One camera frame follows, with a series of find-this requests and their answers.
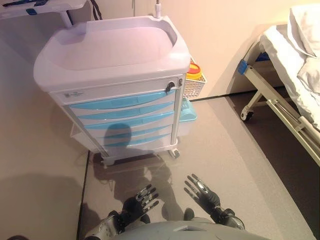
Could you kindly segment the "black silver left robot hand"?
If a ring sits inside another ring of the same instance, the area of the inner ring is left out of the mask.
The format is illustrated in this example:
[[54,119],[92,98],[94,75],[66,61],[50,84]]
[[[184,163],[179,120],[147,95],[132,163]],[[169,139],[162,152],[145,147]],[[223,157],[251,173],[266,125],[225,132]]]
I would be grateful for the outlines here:
[[124,202],[122,212],[128,220],[134,222],[159,204],[158,196],[156,188],[148,184]]

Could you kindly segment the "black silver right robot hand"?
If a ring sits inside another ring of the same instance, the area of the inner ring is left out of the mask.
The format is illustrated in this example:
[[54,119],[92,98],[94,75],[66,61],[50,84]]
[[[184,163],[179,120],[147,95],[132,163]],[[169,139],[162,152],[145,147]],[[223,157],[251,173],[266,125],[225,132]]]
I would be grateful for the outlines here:
[[216,208],[221,206],[219,196],[194,173],[188,175],[184,183],[185,187],[183,189],[187,195],[208,215],[213,216]]

